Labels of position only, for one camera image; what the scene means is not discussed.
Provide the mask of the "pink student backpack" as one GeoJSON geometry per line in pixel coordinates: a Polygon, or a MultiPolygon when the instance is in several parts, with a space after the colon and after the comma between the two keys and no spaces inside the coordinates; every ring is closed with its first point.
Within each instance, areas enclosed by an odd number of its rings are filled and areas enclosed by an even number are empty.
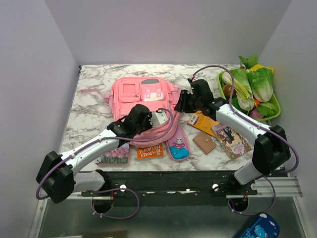
{"type": "Polygon", "coordinates": [[[174,136],[180,118],[180,113],[174,108],[178,103],[180,91],[179,87],[160,77],[123,77],[115,80],[108,94],[95,88],[80,90],[82,93],[99,93],[108,102],[115,120],[128,115],[137,104],[146,106],[151,112],[160,108],[169,109],[173,115],[173,122],[165,122],[135,136],[136,139],[151,139],[150,142],[129,143],[138,148],[155,146],[174,136]]]}

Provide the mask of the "brown leather wallet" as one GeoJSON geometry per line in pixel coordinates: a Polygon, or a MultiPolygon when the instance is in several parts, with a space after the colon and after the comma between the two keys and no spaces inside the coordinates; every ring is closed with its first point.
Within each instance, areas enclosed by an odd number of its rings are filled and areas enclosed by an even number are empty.
{"type": "Polygon", "coordinates": [[[217,144],[213,141],[212,137],[204,132],[200,132],[195,136],[193,141],[206,155],[217,147],[217,144]]]}

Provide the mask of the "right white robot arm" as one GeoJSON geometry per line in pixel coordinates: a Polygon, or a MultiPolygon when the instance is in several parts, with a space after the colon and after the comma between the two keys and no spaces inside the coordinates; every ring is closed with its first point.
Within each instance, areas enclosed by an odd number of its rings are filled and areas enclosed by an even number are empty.
{"type": "Polygon", "coordinates": [[[240,114],[224,98],[214,98],[205,80],[192,82],[191,88],[191,92],[181,90],[174,108],[177,112],[200,111],[203,115],[235,130],[254,147],[252,160],[235,171],[228,181],[231,193],[241,193],[247,183],[271,174],[290,159],[290,149],[282,127],[270,127],[240,114]]]}

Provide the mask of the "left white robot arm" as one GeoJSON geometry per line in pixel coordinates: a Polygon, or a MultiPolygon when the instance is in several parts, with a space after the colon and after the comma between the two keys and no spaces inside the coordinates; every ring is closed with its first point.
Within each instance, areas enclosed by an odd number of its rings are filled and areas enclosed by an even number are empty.
{"type": "Polygon", "coordinates": [[[153,127],[153,113],[144,105],[137,104],[123,118],[110,123],[95,138],[62,154],[49,152],[36,176],[39,184],[36,198],[42,200],[43,190],[54,203],[60,203],[74,192],[93,190],[99,196],[109,192],[110,184],[102,172],[81,174],[89,163],[106,152],[133,141],[134,137],[153,127]]]}

